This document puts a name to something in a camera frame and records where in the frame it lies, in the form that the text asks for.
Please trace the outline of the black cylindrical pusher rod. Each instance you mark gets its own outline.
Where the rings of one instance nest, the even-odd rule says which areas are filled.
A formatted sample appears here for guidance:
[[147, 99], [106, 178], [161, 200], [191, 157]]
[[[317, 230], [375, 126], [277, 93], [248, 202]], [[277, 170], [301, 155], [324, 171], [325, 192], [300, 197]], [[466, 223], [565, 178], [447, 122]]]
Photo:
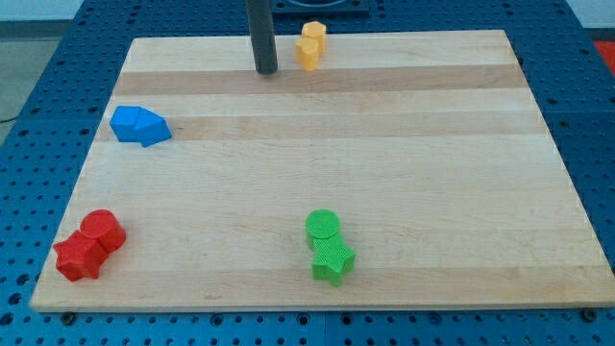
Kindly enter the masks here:
[[257, 73], [271, 75], [278, 59], [271, 4], [269, 0], [246, 0], [246, 13]]

